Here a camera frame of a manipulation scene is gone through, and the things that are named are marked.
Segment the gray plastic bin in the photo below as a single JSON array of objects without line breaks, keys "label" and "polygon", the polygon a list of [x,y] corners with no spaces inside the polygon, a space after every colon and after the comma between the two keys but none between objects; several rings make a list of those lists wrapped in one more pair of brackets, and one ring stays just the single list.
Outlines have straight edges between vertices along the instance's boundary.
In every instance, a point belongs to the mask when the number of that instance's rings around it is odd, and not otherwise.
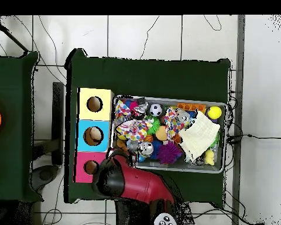
[{"label": "gray plastic bin", "polygon": [[[123,96],[114,97],[113,105],[115,107],[118,100],[127,99]],[[193,100],[177,100],[168,98],[153,98],[145,97],[149,104],[159,103],[163,105],[177,106],[178,103],[193,103],[193,104],[205,104],[206,109],[210,106],[219,106],[222,109],[222,115],[219,117],[217,124],[220,125],[220,141],[215,157],[217,161],[214,166],[211,165],[189,165],[184,161],[184,156],[180,157],[174,164],[162,165],[159,161],[151,160],[147,158],[144,162],[137,163],[136,167],[141,169],[154,169],[165,171],[184,171],[184,172],[200,172],[200,173],[220,173],[224,170],[225,154],[226,154],[226,138],[227,138],[227,119],[228,119],[228,106],[224,103],[205,102],[205,101],[193,101]],[[116,140],[115,124],[112,123],[111,133],[111,147],[114,147]]]}]

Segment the pink box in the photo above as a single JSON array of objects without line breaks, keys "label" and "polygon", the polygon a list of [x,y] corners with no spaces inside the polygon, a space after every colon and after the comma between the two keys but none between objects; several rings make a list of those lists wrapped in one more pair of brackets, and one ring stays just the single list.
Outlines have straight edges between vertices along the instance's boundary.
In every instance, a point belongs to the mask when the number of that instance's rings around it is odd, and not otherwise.
[{"label": "pink box", "polygon": [[75,182],[91,183],[92,175],[89,175],[84,171],[84,164],[87,161],[96,161],[100,164],[105,159],[105,155],[105,152],[77,152]]}]

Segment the blue box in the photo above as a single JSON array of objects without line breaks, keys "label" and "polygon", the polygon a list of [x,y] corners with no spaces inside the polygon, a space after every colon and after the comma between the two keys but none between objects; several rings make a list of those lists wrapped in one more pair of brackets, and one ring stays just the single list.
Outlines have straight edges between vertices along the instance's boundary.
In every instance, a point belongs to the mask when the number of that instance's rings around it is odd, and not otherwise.
[{"label": "blue box", "polygon": [[[103,132],[103,140],[97,146],[89,146],[83,139],[84,131],[89,127],[98,127]],[[78,120],[78,152],[106,152],[109,147],[110,122]]]}]

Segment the white cloth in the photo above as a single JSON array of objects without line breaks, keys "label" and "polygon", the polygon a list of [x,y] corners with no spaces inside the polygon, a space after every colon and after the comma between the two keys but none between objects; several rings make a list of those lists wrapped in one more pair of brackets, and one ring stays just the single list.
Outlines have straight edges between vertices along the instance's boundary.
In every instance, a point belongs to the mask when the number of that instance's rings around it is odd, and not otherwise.
[{"label": "white cloth", "polygon": [[193,162],[202,155],[214,142],[219,129],[219,124],[213,123],[201,111],[198,111],[194,124],[179,132],[182,138],[180,146],[185,151],[186,157]]}]

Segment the dark green tablecloth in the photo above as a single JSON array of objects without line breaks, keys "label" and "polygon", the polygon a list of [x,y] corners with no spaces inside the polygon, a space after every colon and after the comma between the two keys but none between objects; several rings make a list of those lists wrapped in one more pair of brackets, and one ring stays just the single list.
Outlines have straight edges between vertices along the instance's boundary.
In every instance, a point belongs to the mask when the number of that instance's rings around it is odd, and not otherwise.
[{"label": "dark green tablecloth", "polygon": [[[77,88],[104,88],[117,94],[227,103],[230,62],[87,58],[73,50],[67,69],[65,201],[98,199],[87,183],[73,183]],[[157,171],[177,183],[185,201],[222,205],[223,173]]]},{"label": "dark green tablecloth", "polygon": [[38,52],[0,57],[0,200],[39,201],[29,184],[32,76]]}]

